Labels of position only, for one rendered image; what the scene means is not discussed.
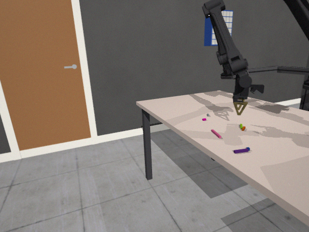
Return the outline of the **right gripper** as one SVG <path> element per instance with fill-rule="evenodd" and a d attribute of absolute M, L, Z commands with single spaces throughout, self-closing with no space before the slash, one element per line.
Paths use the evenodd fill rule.
<path fill-rule="evenodd" d="M 235 92 L 233 92 L 233 104 L 235 107 L 235 110 L 237 112 L 237 115 L 241 115 L 241 113 L 243 112 L 243 110 L 245 109 L 245 107 L 247 106 L 248 102 L 244 102 L 248 96 L 241 96 L 241 86 L 235 84 Z M 238 99 L 240 101 L 238 101 Z M 237 106 L 237 104 L 239 105 L 239 107 Z M 242 109 L 240 112 L 238 112 L 238 110 L 240 110 L 241 106 L 243 105 Z"/>

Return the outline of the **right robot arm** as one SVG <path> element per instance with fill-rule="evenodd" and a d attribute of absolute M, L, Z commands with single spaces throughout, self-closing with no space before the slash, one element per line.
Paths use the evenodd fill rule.
<path fill-rule="evenodd" d="M 202 6 L 204 15 L 210 17 L 211 24 L 214 30 L 218 51 L 216 52 L 220 65 L 223 66 L 221 76 L 236 75 L 235 84 L 241 86 L 241 96 L 248 96 L 250 92 L 261 97 L 264 93 L 264 85 L 252 85 L 252 79 L 248 76 L 248 62 L 243 59 L 242 54 L 234 45 L 232 37 L 229 33 L 225 20 L 222 16 L 222 11 L 225 10 L 223 0 L 210 0 Z"/>

